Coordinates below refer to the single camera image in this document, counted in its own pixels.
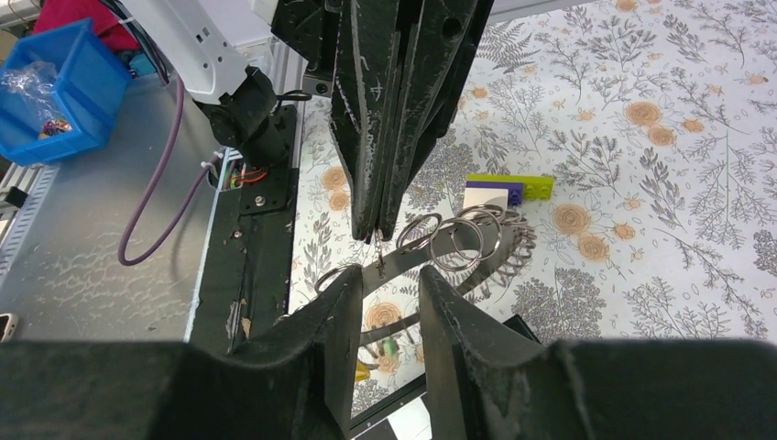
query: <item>red object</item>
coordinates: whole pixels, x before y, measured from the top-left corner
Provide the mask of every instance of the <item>red object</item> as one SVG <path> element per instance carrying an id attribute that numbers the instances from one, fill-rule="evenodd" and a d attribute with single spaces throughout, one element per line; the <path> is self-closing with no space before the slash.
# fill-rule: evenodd
<path id="1" fill-rule="evenodd" d="M 137 41 L 99 0 L 48 0 L 40 11 L 33 33 L 45 32 L 84 18 L 93 20 L 94 35 L 111 51 L 140 50 Z"/>

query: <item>yellow object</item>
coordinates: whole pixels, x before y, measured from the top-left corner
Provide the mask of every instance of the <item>yellow object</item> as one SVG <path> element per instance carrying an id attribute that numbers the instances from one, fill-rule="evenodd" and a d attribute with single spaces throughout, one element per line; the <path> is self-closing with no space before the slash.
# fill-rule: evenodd
<path id="1" fill-rule="evenodd" d="M 356 360 L 356 382 L 369 379 L 369 369 L 361 360 Z"/>
<path id="2" fill-rule="evenodd" d="M 553 177 L 547 176 L 504 176 L 497 174 L 470 174 L 466 176 L 470 182 L 504 182 L 523 183 L 523 200 L 551 200 L 553 194 Z"/>

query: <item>metal key ring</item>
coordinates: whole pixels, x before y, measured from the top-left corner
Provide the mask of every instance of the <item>metal key ring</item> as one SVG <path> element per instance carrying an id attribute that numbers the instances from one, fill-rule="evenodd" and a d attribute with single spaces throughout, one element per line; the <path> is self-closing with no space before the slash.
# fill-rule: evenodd
<path id="1" fill-rule="evenodd" d="M 453 217 L 441 222 L 440 225 L 437 227 L 437 229 L 434 232 L 432 232 L 432 234 L 430 235 L 430 240 L 434 240 L 437 237 L 437 235 L 440 234 L 440 231 L 443 230 L 443 226 L 452 225 L 455 223 L 473 228 L 475 230 L 476 237 L 480 242 L 480 245 L 479 245 L 479 250 L 477 251 L 477 256 L 472 258 L 468 263 L 461 266 L 451 266 L 447 263 L 441 262 L 440 259 L 437 257 L 437 253 L 434 251 L 434 246 L 429 246 L 429 252 L 432 256 L 432 261 L 434 262 L 434 264 L 439 266 L 440 269 L 448 270 L 451 272 L 457 272 L 459 270 L 467 270 L 475 266 L 478 262 L 480 262 L 480 257 L 483 256 L 483 232 L 480 231 L 480 228 L 477 227 L 475 223 L 465 218 Z M 453 232 L 454 231 L 452 231 L 452 234 L 451 234 L 451 241 L 453 241 L 454 239 Z"/>
<path id="2" fill-rule="evenodd" d="M 424 215 L 422 215 L 420 217 L 417 217 L 415 220 L 413 220 L 407 226 L 405 226 L 405 228 L 402 229 L 402 232 L 400 232 L 399 235 L 397 236 L 397 250 L 401 251 L 402 253 L 405 253 L 405 252 L 408 252 L 408 251 L 411 251 L 411 250 L 416 250 L 416 249 L 423 248 L 424 246 L 426 246 L 426 245 L 428 245 L 429 243 L 432 242 L 432 234 L 429 234 L 426 237 L 425 240 L 423 240 L 421 243 L 417 244 L 414 247 L 408 247 L 407 249 L 405 249 L 405 248 L 403 248 L 404 244 L 402 243 L 405 240 L 405 238 L 407 238 L 407 236 L 410 233 L 410 231 L 415 229 L 416 226 L 420 225 L 421 223 L 423 223 L 424 220 L 426 220 L 428 218 L 433 218 L 433 219 L 437 220 L 437 225 L 434 227 L 434 230 L 432 231 L 432 234 L 434 234 L 435 231 L 440 229 L 440 225 L 443 222 L 443 216 L 442 215 L 439 215 L 437 213 L 432 213 L 432 214 L 424 214 Z"/>
<path id="3" fill-rule="evenodd" d="M 316 283 L 313 285 L 313 290 L 316 292 L 316 295 L 321 294 L 321 285 L 324 284 L 327 280 L 332 278 L 334 275 L 337 275 L 338 273 L 342 272 L 343 270 L 346 270 L 351 267 L 358 267 L 361 268 L 358 264 L 344 264 L 342 266 L 337 266 L 336 268 L 329 270 L 328 272 L 324 273 L 321 278 L 319 278 Z"/>
<path id="4" fill-rule="evenodd" d="M 459 211 L 459 214 L 456 216 L 464 218 L 465 215 L 472 212 L 489 213 L 492 217 L 497 218 L 497 223 L 501 223 L 505 216 L 507 216 L 508 211 L 497 204 L 475 204 Z"/>
<path id="5" fill-rule="evenodd" d="M 477 258 L 478 261 L 483 261 L 483 260 L 486 260 L 486 259 L 490 259 L 491 257 L 493 257 L 497 253 L 497 250 L 499 249 L 499 245 L 502 244 L 502 224 L 499 222 L 499 220 L 497 219 L 497 217 L 495 215 L 491 214 L 491 212 L 486 211 L 485 209 L 479 209 L 479 208 L 478 209 L 469 209 L 469 208 L 467 208 L 465 214 L 469 214 L 469 213 L 480 213 L 480 214 L 487 215 L 487 216 L 489 216 L 489 217 L 494 219 L 494 225 L 496 225 L 496 227 L 497 227 L 497 241 L 496 241 L 496 243 L 494 243 L 494 248 L 491 250 L 491 252 L 488 253 L 488 255 L 483 255 L 481 253 L 480 256 Z M 465 255 L 462 253 L 461 250 L 459 250 L 459 247 L 456 245 L 456 240 L 453 240 L 453 243 L 454 243 L 454 249 L 456 250 L 456 253 L 459 254 L 459 257 L 464 257 L 465 258 Z"/>
<path id="6" fill-rule="evenodd" d="M 507 211 L 505 213 L 505 218 L 502 219 L 502 225 L 504 226 L 527 226 L 528 224 L 529 222 L 526 221 L 526 217 L 515 211 Z"/>

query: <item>gray metal table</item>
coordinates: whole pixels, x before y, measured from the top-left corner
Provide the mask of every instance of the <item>gray metal table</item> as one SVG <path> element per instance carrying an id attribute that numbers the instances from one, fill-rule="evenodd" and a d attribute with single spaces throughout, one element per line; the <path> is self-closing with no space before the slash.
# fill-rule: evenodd
<path id="1" fill-rule="evenodd" d="M 202 185 L 181 224 L 146 262 L 125 268 L 116 259 L 119 237 L 168 135 L 172 90 L 135 83 L 109 146 L 61 163 L 0 286 L 0 311 L 20 318 L 16 338 L 183 338 L 213 189 Z M 170 165 L 133 235 L 131 257 L 157 238 L 178 210 L 200 162 L 218 148 L 207 120 L 187 100 Z"/>

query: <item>wire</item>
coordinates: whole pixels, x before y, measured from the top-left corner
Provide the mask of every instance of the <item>wire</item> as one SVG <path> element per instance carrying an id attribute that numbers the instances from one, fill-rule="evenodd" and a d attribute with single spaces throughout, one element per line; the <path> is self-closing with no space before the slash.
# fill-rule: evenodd
<path id="1" fill-rule="evenodd" d="M 224 180 L 223 190 L 228 190 L 232 186 L 232 174 L 235 172 L 235 168 L 237 168 L 237 159 L 229 162 L 229 171 L 226 173 L 227 179 Z"/>
<path id="2" fill-rule="evenodd" d="M 259 182 L 259 181 L 261 181 L 262 179 L 266 178 L 266 177 L 267 177 L 267 175 L 268 175 L 268 172 L 267 172 L 267 171 L 265 171 L 265 172 L 263 172 L 263 173 L 262 173 L 262 175 L 261 175 L 261 176 L 259 176 L 259 177 L 256 177 L 256 178 L 253 178 L 253 179 L 246 179 L 246 180 L 243 180 L 243 181 L 241 181 L 240 183 L 243 183 L 243 184 L 245 184 L 245 183 L 256 183 L 256 182 Z"/>
<path id="3" fill-rule="evenodd" d="M 232 183 L 235 183 L 235 184 L 240 183 L 240 185 L 242 186 L 243 183 L 259 182 L 262 179 L 266 178 L 267 176 L 268 176 L 268 171 L 262 168 L 262 169 L 250 171 L 247 173 L 241 173 L 232 178 Z"/>
<path id="4" fill-rule="evenodd" d="M 100 3 L 113 12 L 114 15 L 118 17 L 119 23 L 123 24 L 126 30 L 132 34 L 133 38 L 137 41 L 137 44 L 139 44 L 143 52 L 146 53 L 148 62 L 150 62 L 151 65 L 154 66 L 154 70 L 157 71 L 157 76 L 162 82 L 162 85 L 170 83 L 170 76 L 164 57 L 159 53 L 159 50 L 146 31 L 137 24 L 136 20 L 130 19 L 126 11 L 119 6 L 120 3 L 115 0 L 100 0 Z"/>
<path id="5" fill-rule="evenodd" d="M 175 139 L 178 137 L 178 132 L 181 128 L 181 118 L 183 117 L 183 103 L 185 96 L 183 81 L 181 78 L 179 78 L 176 82 L 175 90 L 175 116 L 173 117 L 172 126 L 170 126 L 170 134 L 168 135 L 167 143 L 165 144 L 165 148 L 162 150 L 162 156 L 159 158 L 159 164 L 157 164 L 157 168 L 154 170 L 154 174 L 151 175 L 151 179 L 148 181 L 146 190 L 143 191 L 143 197 L 141 197 L 140 203 L 137 204 L 135 212 L 130 215 L 129 221 L 127 222 L 126 228 L 124 230 L 124 234 L 122 234 L 121 239 L 119 240 L 118 258 L 119 263 L 121 263 L 123 266 L 135 266 L 138 263 L 142 263 L 154 252 L 156 252 L 160 246 L 162 246 L 162 243 L 164 243 L 167 237 L 170 236 L 170 233 L 172 233 L 173 229 L 175 229 L 175 226 L 178 225 L 179 221 L 183 217 L 183 213 L 186 212 L 186 208 L 189 207 L 189 204 L 194 198 L 194 194 L 197 192 L 197 188 L 200 186 L 200 183 L 202 183 L 202 180 L 205 179 L 205 176 L 207 176 L 210 172 L 210 168 L 214 167 L 215 164 L 218 163 L 218 161 L 221 159 L 218 154 L 214 154 L 210 161 L 203 164 L 200 174 L 197 176 L 197 179 L 194 181 L 194 184 L 189 189 L 189 192 L 186 194 L 186 197 L 181 204 L 181 209 L 178 211 L 178 213 L 175 214 L 168 227 L 164 230 L 164 232 L 162 232 L 159 238 L 157 238 L 157 241 L 155 241 L 154 244 L 148 248 L 148 250 L 140 254 L 139 257 L 128 259 L 126 257 L 126 248 L 129 244 L 129 239 L 135 230 L 135 226 L 137 226 L 137 221 L 140 220 L 140 216 L 143 214 L 143 210 L 146 209 L 148 201 L 151 200 L 151 195 L 154 193 L 154 190 L 157 189 L 157 185 L 162 178 L 162 173 L 164 173 L 165 168 L 170 161 L 170 155 L 172 154 L 173 146 L 175 146 Z"/>
<path id="6" fill-rule="evenodd" d="M 310 101 L 313 98 L 313 95 L 310 93 L 305 93 L 300 89 L 297 89 L 297 90 L 289 90 L 284 94 L 279 94 L 277 98 L 278 98 L 278 104 L 275 106 L 274 113 L 277 113 L 280 107 L 286 101 L 295 101 L 295 102 Z"/>

